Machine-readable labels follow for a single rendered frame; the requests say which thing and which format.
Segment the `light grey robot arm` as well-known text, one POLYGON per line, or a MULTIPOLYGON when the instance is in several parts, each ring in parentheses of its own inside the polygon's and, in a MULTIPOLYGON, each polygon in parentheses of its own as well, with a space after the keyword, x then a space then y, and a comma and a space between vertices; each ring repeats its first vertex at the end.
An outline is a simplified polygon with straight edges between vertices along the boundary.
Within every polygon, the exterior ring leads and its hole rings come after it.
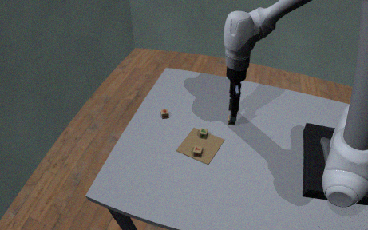
MULTIPOLYGON (((224 27, 226 66, 246 70, 256 42, 273 31, 281 17, 310 1, 279 0, 250 13, 231 12, 224 27)), ((350 104, 342 112, 332 138, 322 137, 320 143, 325 160, 322 175, 325 197, 339 207, 357 204, 368 192, 368 0, 361 0, 350 104)))

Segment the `tan flat mat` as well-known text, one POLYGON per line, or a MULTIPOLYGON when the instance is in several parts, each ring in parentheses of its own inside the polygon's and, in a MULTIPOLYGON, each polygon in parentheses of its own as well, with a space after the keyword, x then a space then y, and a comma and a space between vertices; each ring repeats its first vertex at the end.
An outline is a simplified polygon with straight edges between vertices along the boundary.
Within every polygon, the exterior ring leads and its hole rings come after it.
POLYGON ((193 130, 188 134, 176 151, 209 165, 223 142, 224 139, 214 136, 210 133, 208 134, 207 139, 200 138, 200 130, 193 128, 193 130), (193 150, 195 146, 203 147, 203 153, 201 157, 193 156, 193 150))

